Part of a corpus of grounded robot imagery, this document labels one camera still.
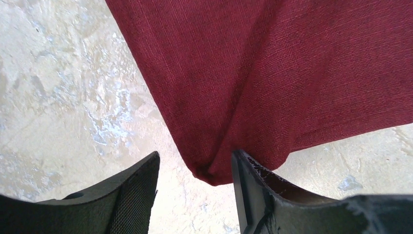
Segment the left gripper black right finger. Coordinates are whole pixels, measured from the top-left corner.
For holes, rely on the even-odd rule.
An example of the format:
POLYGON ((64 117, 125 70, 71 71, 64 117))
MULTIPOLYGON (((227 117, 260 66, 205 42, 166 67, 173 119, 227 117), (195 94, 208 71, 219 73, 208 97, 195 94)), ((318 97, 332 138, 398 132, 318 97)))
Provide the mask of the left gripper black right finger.
POLYGON ((336 200, 278 176, 243 150, 231 157, 243 234, 410 234, 411 195, 356 195, 336 200))

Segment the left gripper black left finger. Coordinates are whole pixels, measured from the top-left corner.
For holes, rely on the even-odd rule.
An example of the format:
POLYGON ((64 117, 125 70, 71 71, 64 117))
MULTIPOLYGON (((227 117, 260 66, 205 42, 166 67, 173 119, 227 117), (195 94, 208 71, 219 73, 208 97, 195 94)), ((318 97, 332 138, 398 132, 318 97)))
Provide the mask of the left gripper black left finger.
POLYGON ((131 167, 61 200, 0 197, 3 234, 146 234, 160 167, 152 152, 131 167))

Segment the dark red cloth napkin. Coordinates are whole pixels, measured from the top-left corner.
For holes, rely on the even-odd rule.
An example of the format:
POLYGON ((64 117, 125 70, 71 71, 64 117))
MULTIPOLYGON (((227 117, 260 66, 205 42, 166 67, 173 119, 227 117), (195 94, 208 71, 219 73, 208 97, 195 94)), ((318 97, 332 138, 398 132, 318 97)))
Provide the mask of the dark red cloth napkin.
POLYGON ((194 177, 413 121, 410 0, 109 0, 194 177))

